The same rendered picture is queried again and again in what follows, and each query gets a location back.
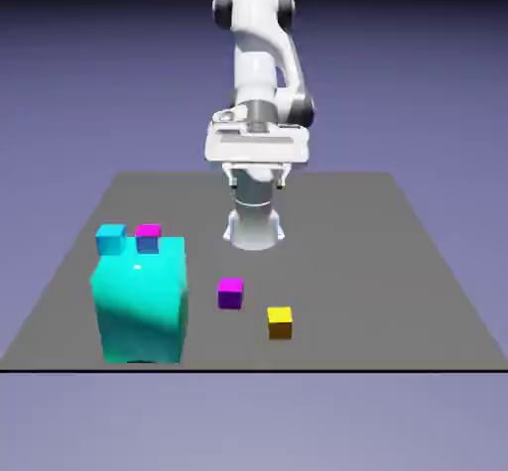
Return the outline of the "small cyan cube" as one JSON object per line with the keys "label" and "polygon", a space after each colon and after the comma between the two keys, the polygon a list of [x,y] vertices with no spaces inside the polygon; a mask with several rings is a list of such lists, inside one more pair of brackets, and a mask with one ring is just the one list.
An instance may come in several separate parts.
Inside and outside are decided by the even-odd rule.
{"label": "small cyan cube", "polygon": [[100,257],[120,255],[125,241],[126,226],[124,224],[104,223],[95,233],[96,249]]}

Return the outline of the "large cyan box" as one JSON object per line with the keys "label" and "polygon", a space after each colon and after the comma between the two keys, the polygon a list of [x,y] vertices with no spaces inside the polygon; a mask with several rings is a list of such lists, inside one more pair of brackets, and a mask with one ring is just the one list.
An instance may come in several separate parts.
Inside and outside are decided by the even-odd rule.
{"label": "large cyan box", "polygon": [[99,259],[90,287],[105,362],[181,360],[189,318],[184,238],[160,238],[155,254],[126,238],[119,255]]}

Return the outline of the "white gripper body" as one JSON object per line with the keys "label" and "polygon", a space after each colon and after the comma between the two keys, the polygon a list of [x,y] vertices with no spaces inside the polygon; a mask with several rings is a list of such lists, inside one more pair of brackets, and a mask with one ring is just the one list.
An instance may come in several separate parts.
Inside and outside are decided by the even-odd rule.
{"label": "white gripper body", "polygon": [[204,156],[231,164],[306,164],[310,132],[301,126],[268,124],[267,133],[252,133],[245,122],[211,123]]}

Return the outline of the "small yellow cube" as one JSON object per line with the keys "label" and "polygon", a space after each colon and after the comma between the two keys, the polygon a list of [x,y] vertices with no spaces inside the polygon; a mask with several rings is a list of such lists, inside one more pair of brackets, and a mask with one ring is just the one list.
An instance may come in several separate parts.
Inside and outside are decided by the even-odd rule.
{"label": "small yellow cube", "polygon": [[289,340],[293,334],[293,312],[290,306],[268,306],[268,335],[271,340]]}

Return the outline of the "small magenta cube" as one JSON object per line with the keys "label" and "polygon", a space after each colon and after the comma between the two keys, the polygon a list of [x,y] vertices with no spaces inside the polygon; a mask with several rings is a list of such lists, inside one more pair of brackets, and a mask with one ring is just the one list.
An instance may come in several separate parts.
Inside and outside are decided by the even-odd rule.
{"label": "small magenta cube", "polygon": [[135,230],[136,249],[139,254],[158,254],[162,226],[159,223],[139,224]]}
{"label": "small magenta cube", "polygon": [[243,280],[221,278],[217,287],[217,304],[220,309],[239,310],[243,301]]}

